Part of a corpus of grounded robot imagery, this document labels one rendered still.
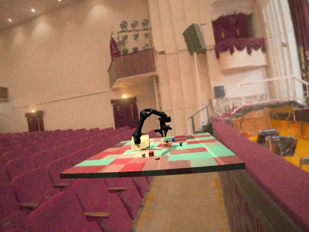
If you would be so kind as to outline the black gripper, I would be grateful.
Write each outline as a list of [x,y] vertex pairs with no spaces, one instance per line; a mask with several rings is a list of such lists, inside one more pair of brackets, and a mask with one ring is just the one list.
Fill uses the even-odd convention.
[[[161,136],[163,137],[162,125],[165,126],[165,123],[160,124],[160,129],[156,129],[155,132],[159,132],[161,134]],[[168,130],[172,130],[172,128],[170,127]],[[165,137],[166,137],[168,130],[164,131]]]

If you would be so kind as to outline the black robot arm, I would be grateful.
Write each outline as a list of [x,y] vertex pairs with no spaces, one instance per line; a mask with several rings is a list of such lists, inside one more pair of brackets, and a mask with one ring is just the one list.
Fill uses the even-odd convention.
[[[150,112],[150,113],[146,113],[146,112]],[[140,137],[142,135],[141,129],[143,126],[143,123],[145,121],[145,119],[147,119],[147,117],[149,117],[151,114],[155,114],[157,116],[160,116],[157,120],[160,121],[160,124],[162,123],[167,123],[167,122],[171,122],[171,118],[170,116],[167,117],[167,115],[164,112],[159,112],[153,108],[149,108],[149,109],[144,109],[140,111],[140,120],[137,126],[137,129],[134,131],[132,137],[134,140],[134,144],[140,144]],[[169,125],[162,125],[162,130],[166,131],[169,129]]]

